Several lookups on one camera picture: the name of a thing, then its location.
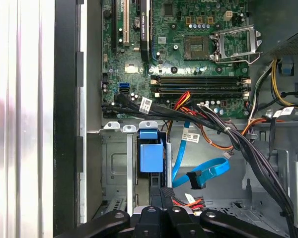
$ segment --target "ventilation holes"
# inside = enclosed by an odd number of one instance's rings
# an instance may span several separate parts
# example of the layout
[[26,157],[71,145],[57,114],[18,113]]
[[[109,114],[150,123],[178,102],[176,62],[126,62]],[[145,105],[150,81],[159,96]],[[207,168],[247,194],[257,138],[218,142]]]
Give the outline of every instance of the ventilation holes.
[[298,56],[298,34],[271,52],[273,56]]

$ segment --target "black cable bundle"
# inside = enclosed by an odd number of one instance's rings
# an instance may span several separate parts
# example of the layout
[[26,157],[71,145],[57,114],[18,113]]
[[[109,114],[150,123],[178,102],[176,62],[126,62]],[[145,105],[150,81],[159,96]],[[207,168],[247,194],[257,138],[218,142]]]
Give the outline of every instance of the black cable bundle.
[[250,163],[252,170],[261,185],[282,209],[282,214],[287,220],[291,238],[298,238],[298,228],[294,226],[293,204],[271,164],[267,161],[265,156],[246,139],[246,137],[235,128],[228,127],[211,109],[207,107],[195,108],[206,117],[204,118],[202,116],[192,116],[170,108],[152,104],[149,114],[142,114],[139,112],[139,105],[130,101],[127,96],[119,94],[116,97],[116,101],[121,103],[123,107],[111,108],[110,106],[103,106],[103,110],[123,112],[129,115],[137,115],[138,117],[145,119],[149,117],[152,119],[163,118],[165,120],[189,121],[227,134],[230,137],[234,148],[240,150],[246,161]]

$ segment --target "white wire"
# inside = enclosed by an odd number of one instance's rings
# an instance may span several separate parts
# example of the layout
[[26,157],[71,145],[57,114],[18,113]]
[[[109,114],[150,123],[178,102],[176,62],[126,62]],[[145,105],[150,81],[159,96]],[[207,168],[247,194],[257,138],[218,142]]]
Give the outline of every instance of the white wire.
[[259,79],[258,79],[257,82],[256,82],[256,85],[255,85],[255,91],[254,91],[254,98],[253,98],[253,108],[252,108],[252,111],[251,111],[251,113],[250,113],[250,115],[249,115],[248,123],[250,123],[250,122],[252,121],[253,116],[254,116],[254,112],[255,112],[255,107],[256,107],[256,105],[257,105],[257,103],[258,103],[258,99],[257,99],[257,97],[256,97],[256,91],[258,90],[258,86],[260,85],[261,81],[263,81],[263,80],[265,79],[265,75],[266,75],[267,72],[272,68],[273,63],[274,63],[274,61],[272,61],[272,62],[269,64],[268,68],[264,71],[264,73],[259,77]]

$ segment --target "blue plastic bracket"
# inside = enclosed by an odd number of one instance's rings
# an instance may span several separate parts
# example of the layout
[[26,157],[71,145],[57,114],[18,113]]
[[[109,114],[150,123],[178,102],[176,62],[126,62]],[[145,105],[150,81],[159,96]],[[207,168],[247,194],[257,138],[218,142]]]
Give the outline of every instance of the blue plastic bracket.
[[142,129],[139,132],[140,139],[158,140],[158,132],[156,129]]
[[[156,129],[142,129],[139,132],[140,139],[158,140]],[[140,145],[140,172],[161,173],[163,172],[163,142],[159,144]]]

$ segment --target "cable tie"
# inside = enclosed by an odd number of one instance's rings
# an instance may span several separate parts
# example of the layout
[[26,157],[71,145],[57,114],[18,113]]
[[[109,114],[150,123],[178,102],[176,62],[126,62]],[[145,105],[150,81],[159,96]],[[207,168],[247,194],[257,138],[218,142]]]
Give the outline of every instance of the cable tie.
[[230,127],[229,126],[224,129],[224,132],[227,132],[227,130],[230,130]]

